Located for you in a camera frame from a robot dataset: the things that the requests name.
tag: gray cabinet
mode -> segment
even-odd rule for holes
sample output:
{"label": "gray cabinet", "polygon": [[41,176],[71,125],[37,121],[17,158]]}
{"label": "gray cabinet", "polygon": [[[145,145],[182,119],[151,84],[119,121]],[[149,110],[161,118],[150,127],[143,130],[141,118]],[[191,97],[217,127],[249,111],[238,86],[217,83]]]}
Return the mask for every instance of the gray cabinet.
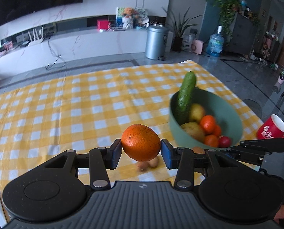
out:
{"label": "gray cabinet", "polygon": [[233,24],[233,37],[230,39],[225,51],[249,55],[257,34],[257,29],[258,27],[254,26],[249,19],[237,14]]}

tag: metal screw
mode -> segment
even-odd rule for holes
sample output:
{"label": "metal screw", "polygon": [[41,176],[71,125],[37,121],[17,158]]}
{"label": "metal screw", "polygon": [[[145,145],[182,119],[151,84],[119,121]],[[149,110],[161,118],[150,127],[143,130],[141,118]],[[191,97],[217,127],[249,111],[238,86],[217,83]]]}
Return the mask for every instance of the metal screw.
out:
{"label": "metal screw", "polygon": [[180,180],[180,181],[177,182],[177,186],[179,188],[188,188],[191,185],[192,185],[192,183],[188,180]]}
{"label": "metal screw", "polygon": [[108,182],[105,180],[96,180],[93,182],[93,186],[97,188],[103,188],[103,187],[106,187],[107,185],[108,185]]}

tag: red mug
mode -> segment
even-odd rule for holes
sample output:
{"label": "red mug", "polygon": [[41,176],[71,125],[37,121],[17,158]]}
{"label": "red mug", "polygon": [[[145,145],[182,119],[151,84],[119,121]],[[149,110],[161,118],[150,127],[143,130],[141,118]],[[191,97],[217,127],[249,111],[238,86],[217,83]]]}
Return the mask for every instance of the red mug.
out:
{"label": "red mug", "polygon": [[282,138],[284,136],[284,122],[275,114],[272,114],[257,132],[257,139]]}

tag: green bowl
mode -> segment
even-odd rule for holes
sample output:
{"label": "green bowl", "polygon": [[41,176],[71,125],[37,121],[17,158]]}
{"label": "green bowl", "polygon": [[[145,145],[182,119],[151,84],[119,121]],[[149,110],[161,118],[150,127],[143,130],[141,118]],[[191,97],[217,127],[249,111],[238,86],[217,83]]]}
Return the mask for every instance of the green bowl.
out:
{"label": "green bowl", "polygon": [[[207,115],[213,115],[215,117],[216,123],[221,127],[222,135],[228,136],[232,141],[232,145],[235,145],[240,141],[243,134],[242,121],[237,112],[227,101],[211,92],[198,88],[193,90],[192,97],[192,103],[202,105],[206,110]],[[213,148],[193,139],[177,123],[175,119],[177,98],[178,92],[172,96],[169,104],[169,126],[176,143],[179,146],[187,148],[193,148],[195,146],[204,149]]]}

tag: red apple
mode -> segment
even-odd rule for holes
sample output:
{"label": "red apple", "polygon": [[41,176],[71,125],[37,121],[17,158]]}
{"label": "red apple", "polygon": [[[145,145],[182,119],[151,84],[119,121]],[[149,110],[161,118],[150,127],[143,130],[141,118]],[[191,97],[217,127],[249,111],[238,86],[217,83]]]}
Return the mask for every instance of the red apple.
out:
{"label": "red apple", "polygon": [[229,137],[227,136],[222,136],[219,140],[218,140],[218,144],[220,148],[228,148],[231,146],[231,140]]}

